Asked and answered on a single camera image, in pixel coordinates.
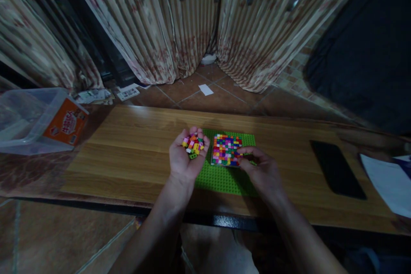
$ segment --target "striped curtain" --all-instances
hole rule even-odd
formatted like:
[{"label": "striped curtain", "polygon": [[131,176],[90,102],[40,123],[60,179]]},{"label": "striped curtain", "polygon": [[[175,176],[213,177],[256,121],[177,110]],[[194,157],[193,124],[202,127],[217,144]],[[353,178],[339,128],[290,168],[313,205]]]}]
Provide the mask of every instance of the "striped curtain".
[{"label": "striped curtain", "polygon": [[221,69],[243,89],[264,91],[342,1],[222,0]]},{"label": "striped curtain", "polygon": [[[0,0],[0,61],[39,87],[102,88],[100,74],[54,0]],[[5,89],[16,86],[3,77]]]},{"label": "striped curtain", "polygon": [[189,76],[216,35],[222,70],[261,92],[343,0],[86,1],[142,82]]},{"label": "striped curtain", "polygon": [[143,83],[194,73],[212,38],[213,0],[86,0]]}]

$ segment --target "forearm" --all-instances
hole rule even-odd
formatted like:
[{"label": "forearm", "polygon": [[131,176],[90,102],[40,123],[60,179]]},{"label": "forearm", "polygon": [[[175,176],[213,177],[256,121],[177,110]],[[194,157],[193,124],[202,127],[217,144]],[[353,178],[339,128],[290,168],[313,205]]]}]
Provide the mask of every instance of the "forearm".
[{"label": "forearm", "polygon": [[268,205],[301,273],[346,273],[285,194],[271,198]]},{"label": "forearm", "polygon": [[170,176],[147,219],[127,243],[110,273],[161,272],[168,269],[193,189],[193,183],[181,183]]}]

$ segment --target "clear plastic container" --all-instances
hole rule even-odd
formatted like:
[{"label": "clear plastic container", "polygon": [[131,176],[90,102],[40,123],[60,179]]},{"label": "clear plastic container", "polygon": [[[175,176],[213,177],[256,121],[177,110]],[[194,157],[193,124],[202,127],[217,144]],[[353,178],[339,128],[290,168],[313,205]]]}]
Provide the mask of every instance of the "clear plastic container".
[{"label": "clear plastic container", "polygon": [[88,114],[64,88],[7,91],[0,97],[0,152],[70,151]]}]

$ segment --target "black smartphone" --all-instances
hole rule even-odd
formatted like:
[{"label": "black smartphone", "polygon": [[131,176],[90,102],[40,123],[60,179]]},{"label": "black smartphone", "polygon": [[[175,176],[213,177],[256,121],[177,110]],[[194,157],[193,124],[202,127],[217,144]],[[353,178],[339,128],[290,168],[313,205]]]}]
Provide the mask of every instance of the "black smartphone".
[{"label": "black smartphone", "polygon": [[310,143],[331,190],[339,195],[366,200],[367,196],[340,148],[321,141],[310,140]]}]

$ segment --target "green baseplate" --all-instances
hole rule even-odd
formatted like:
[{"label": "green baseplate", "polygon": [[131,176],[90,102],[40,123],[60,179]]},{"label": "green baseplate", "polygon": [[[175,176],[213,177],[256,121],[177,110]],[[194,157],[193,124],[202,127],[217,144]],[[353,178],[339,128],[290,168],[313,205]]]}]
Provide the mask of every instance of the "green baseplate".
[{"label": "green baseplate", "polygon": [[256,141],[254,135],[217,131],[207,128],[204,128],[203,132],[210,138],[211,145],[208,149],[203,169],[201,169],[201,172],[197,177],[195,188],[234,195],[257,197],[258,194],[253,184],[250,182],[250,178],[240,168],[210,165],[213,139],[216,134],[241,137],[243,146],[255,146]]}]

